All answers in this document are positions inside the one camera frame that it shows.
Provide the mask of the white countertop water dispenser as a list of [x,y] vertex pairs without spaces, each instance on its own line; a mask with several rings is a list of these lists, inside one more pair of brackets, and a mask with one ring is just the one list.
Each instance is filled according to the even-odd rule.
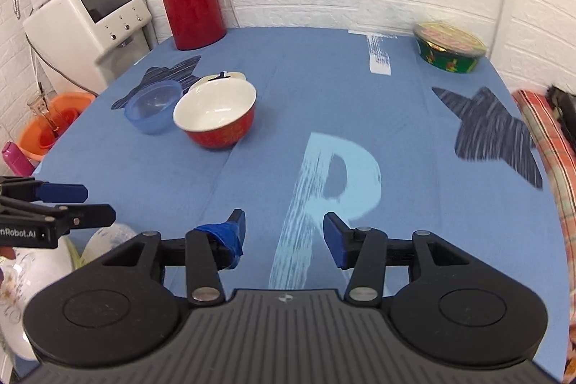
[[157,45],[145,0],[51,0],[23,21],[55,92],[99,94]]

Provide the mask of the plaid cloth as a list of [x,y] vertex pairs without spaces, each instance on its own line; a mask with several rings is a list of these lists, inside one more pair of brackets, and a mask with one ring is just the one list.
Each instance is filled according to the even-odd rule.
[[575,153],[544,95],[517,90],[513,92],[513,99],[543,159],[561,222],[569,275],[567,360],[570,362],[575,360]]

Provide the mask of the blue printed tablecloth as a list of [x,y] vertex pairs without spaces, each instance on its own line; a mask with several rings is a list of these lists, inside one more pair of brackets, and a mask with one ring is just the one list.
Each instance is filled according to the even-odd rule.
[[[387,73],[370,69],[366,37],[345,30],[233,29],[196,51],[166,40],[99,95],[37,175],[81,183],[121,223],[167,238],[242,208],[244,253],[222,275],[226,290],[344,289],[347,272],[323,242],[327,212],[392,238],[434,232],[540,295],[549,324],[536,360],[561,377],[569,276],[542,159],[528,134],[509,154],[531,165],[531,177],[500,157],[459,157],[464,119],[437,91],[461,95],[474,114],[495,105],[508,124],[521,120],[517,105],[487,60],[454,74],[424,62],[410,36],[377,44]],[[114,108],[148,69],[191,58],[197,76],[239,71],[257,90],[254,124],[232,148],[202,148],[176,127],[145,135]]]

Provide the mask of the red and white ceramic bowl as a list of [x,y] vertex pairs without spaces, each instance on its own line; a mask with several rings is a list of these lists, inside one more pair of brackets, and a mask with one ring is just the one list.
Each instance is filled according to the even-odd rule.
[[173,121],[196,144],[227,148],[251,130],[257,96],[256,88],[243,78],[211,77],[192,86],[178,101]]

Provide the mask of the pink plastic object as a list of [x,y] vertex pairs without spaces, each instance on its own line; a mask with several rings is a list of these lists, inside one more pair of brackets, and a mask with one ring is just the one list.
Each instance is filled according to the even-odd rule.
[[29,159],[22,153],[15,142],[7,141],[2,148],[2,157],[5,164],[17,176],[30,176],[35,170]]

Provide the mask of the orange plastic basin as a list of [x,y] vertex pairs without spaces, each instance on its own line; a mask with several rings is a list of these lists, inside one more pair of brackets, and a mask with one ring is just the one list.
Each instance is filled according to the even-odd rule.
[[87,92],[56,95],[48,110],[35,114],[24,127],[17,145],[29,160],[41,162],[56,141],[79,118],[96,98]]

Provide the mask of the translucent blue plastic bowl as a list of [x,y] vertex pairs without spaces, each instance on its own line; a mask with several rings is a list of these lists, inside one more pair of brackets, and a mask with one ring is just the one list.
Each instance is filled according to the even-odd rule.
[[183,88],[177,81],[147,85],[129,99],[124,117],[142,134],[162,134],[174,124],[173,111],[182,96]]

